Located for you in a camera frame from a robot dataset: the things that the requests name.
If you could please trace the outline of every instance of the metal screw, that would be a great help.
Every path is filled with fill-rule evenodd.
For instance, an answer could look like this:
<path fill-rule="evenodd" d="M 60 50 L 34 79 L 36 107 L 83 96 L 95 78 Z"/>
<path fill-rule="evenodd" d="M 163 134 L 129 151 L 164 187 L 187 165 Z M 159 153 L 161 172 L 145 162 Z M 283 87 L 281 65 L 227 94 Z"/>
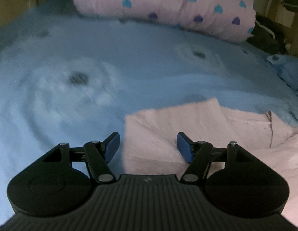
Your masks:
<path fill-rule="evenodd" d="M 198 181 L 198 176 L 194 174 L 187 174 L 183 176 L 183 180 L 186 182 L 195 182 Z"/>
<path fill-rule="evenodd" d="M 98 177 L 98 180 L 101 182 L 110 182 L 114 179 L 114 177 L 110 174 L 102 174 Z"/>

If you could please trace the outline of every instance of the metal pin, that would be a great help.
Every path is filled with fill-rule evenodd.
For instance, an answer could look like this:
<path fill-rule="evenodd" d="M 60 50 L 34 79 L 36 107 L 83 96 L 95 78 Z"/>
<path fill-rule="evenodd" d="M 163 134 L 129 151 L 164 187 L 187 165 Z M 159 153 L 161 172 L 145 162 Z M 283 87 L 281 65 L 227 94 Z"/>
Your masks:
<path fill-rule="evenodd" d="M 198 181 L 198 176 L 194 174 L 187 174 L 183 176 L 183 180 L 186 182 L 195 182 Z"/>
<path fill-rule="evenodd" d="M 98 180 L 101 182 L 110 182 L 114 179 L 114 177 L 110 174 L 102 174 L 98 177 Z"/>

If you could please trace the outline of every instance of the pink cloth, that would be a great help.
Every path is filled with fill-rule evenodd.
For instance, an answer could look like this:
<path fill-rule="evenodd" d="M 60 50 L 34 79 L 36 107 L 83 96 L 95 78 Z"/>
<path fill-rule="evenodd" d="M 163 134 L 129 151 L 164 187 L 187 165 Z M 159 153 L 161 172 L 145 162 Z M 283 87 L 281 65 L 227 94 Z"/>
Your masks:
<path fill-rule="evenodd" d="M 80 13 L 140 18 L 245 41 L 255 25 L 254 0 L 74 0 Z"/>
<path fill-rule="evenodd" d="M 298 226 L 298 128 L 286 125 L 273 112 L 260 115 L 222 108 L 210 99 L 129 115 L 125 131 L 123 163 L 128 174 L 181 177 L 188 166 L 176 147 L 181 131 L 193 141 L 215 147 L 237 141 L 286 179 L 290 197 L 282 214 Z"/>

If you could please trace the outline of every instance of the purple heart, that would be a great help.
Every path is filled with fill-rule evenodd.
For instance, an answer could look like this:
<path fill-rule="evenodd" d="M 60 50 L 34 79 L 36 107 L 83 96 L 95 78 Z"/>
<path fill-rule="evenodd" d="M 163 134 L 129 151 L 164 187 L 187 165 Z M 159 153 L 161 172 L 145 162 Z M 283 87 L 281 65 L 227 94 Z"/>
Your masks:
<path fill-rule="evenodd" d="M 234 18 L 233 21 L 232 21 L 233 25 L 240 25 L 240 23 L 241 23 L 240 18 L 238 18 L 238 17 Z"/>
<path fill-rule="evenodd" d="M 158 19 L 158 15 L 156 13 L 151 13 L 148 15 L 149 19 L 154 19 L 154 20 L 157 20 Z"/>
<path fill-rule="evenodd" d="M 196 17 L 194 18 L 194 22 L 202 22 L 202 21 L 203 21 L 202 16 L 196 16 Z"/>

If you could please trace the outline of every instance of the pink pillow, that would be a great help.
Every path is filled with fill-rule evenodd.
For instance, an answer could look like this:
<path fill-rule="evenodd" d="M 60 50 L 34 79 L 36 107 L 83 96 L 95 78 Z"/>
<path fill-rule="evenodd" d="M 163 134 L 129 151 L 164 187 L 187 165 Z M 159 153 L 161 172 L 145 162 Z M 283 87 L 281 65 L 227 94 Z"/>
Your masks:
<path fill-rule="evenodd" d="M 255 25 L 254 0 L 74 0 L 84 15 L 140 18 L 180 25 L 230 42 L 245 41 Z"/>

